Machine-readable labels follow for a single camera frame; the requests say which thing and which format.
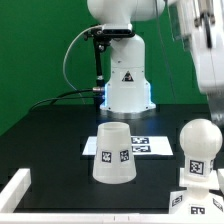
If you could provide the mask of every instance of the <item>white round knob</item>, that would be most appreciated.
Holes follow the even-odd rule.
[[[222,146],[219,128],[205,119],[190,121],[180,133],[180,145],[185,154],[185,177],[207,181]]]
[[[222,133],[211,121],[196,119],[182,129],[180,144],[185,155],[214,159],[222,146]]]

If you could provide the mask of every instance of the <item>white sphere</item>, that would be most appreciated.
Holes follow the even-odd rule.
[[[182,129],[180,144],[185,156],[214,159],[222,147],[222,133],[211,121],[196,119]]]

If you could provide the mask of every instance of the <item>paper sheet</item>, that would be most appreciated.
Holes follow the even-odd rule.
[[[83,155],[96,154],[96,137],[89,137]],[[169,140],[166,136],[132,136],[132,151],[134,155],[173,155]]]

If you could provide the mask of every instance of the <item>cable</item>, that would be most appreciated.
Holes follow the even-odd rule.
[[[93,30],[93,29],[98,29],[98,28],[102,28],[102,25],[99,25],[99,26],[94,26],[94,27],[90,27],[84,31],[82,31],[73,41],[72,43],[70,44],[70,46],[68,47],[68,50],[65,54],[65,57],[64,57],[64,61],[63,61],[63,75],[64,75],[64,79],[65,81],[67,82],[67,84],[72,88],[74,89],[75,91],[77,91],[77,88],[72,85],[72,83],[68,80],[68,77],[67,77],[67,74],[66,74],[66,63],[67,63],[67,60],[68,60],[68,56],[69,56],[69,53],[72,49],[72,47],[75,45],[76,41],[86,32],[88,32],[89,30]]]
[[[73,95],[73,94],[86,93],[86,92],[92,92],[92,91],[93,91],[92,89],[82,89],[82,90],[70,91],[70,92],[63,93],[63,94],[57,96],[56,99],[63,98],[65,96],[70,96],[70,95]],[[52,100],[52,102],[50,103],[50,105],[53,105],[56,102],[57,102],[57,100]]]
[[[165,44],[164,44],[163,38],[162,38],[161,27],[160,27],[160,22],[159,22],[159,11],[158,11],[157,0],[155,0],[155,5],[156,5],[157,29],[158,29],[158,35],[159,35],[159,39],[160,39],[161,48],[162,48],[163,59],[164,59],[165,65],[166,65],[167,74],[169,76],[169,81],[170,81],[170,85],[171,85],[171,90],[172,90],[174,103],[176,104],[176,95],[175,95],[174,84],[173,84],[173,74],[172,74],[172,71],[171,71],[171,68],[170,68],[169,60],[168,60],[166,49],[165,49]]]
[[[85,99],[93,99],[97,96],[86,96],[86,97],[66,97],[66,98],[50,98],[50,99],[45,99],[45,100],[41,100],[39,102],[37,102],[36,104],[34,104],[30,109],[29,111],[31,112],[34,108],[36,108],[37,106],[39,106],[40,104],[44,104],[44,103],[47,103],[47,102],[50,102],[50,101],[58,101],[58,100],[78,100],[78,99],[82,99],[82,98],[85,98]]]

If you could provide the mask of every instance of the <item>warning label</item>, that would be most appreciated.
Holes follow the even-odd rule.
[[[134,82],[129,71],[125,74],[124,78],[122,79],[122,82]]]

